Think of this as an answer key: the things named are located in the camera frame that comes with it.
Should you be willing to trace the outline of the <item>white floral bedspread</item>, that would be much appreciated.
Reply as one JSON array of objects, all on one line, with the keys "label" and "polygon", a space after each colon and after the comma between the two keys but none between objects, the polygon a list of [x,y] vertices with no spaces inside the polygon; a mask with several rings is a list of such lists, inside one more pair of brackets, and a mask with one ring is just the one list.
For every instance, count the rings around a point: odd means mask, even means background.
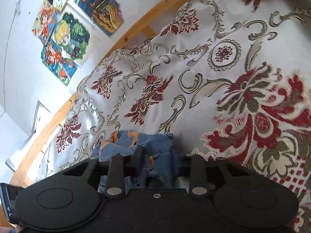
[{"label": "white floral bedspread", "polygon": [[293,229],[310,232],[310,0],[188,0],[80,82],[37,179],[121,130],[171,133],[175,153],[224,157],[284,185],[299,201]]}]

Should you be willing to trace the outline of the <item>colourful poster orange swirl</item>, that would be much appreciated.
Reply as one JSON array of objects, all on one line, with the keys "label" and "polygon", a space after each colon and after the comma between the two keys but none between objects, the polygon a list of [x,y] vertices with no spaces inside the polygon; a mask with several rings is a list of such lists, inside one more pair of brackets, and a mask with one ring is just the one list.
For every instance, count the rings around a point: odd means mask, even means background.
[{"label": "colourful poster orange swirl", "polygon": [[75,0],[76,5],[108,36],[123,24],[116,0]]}]

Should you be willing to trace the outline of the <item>blue pants with orange prints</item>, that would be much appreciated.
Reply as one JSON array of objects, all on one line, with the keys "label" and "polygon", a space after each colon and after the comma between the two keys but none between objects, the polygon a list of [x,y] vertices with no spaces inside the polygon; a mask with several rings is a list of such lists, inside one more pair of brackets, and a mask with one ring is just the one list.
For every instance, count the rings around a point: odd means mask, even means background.
[{"label": "blue pants with orange prints", "polygon": [[98,139],[91,157],[108,162],[116,155],[132,155],[136,177],[125,177],[130,189],[174,189],[179,161],[174,152],[173,134],[144,134],[131,130],[114,131],[107,140]]}]

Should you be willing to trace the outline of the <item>colourful poster red-haired figure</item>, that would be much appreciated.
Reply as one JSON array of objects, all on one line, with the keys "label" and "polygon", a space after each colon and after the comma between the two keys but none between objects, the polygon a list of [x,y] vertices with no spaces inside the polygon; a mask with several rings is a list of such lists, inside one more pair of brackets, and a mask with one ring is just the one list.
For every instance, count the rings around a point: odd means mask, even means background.
[{"label": "colourful poster red-haired figure", "polygon": [[52,40],[52,32],[58,21],[58,11],[49,1],[43,0],[34,21],[32,32],[43,44],[41,60],[65,86],[67,86],[78,66],[66,57],[62,48]]}]

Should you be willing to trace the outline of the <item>colourful poster girl yellow hair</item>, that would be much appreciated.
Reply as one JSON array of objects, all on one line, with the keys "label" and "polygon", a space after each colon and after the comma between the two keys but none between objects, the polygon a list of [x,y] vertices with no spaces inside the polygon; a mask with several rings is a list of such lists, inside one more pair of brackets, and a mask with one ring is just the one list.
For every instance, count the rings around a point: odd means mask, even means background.
[{"label": "colourful poster girl yellow hair", "polygon": [[90,32],[71,12],[64,12],[52,32],[52,40],[65,55],[82,67],[90,47]]}]

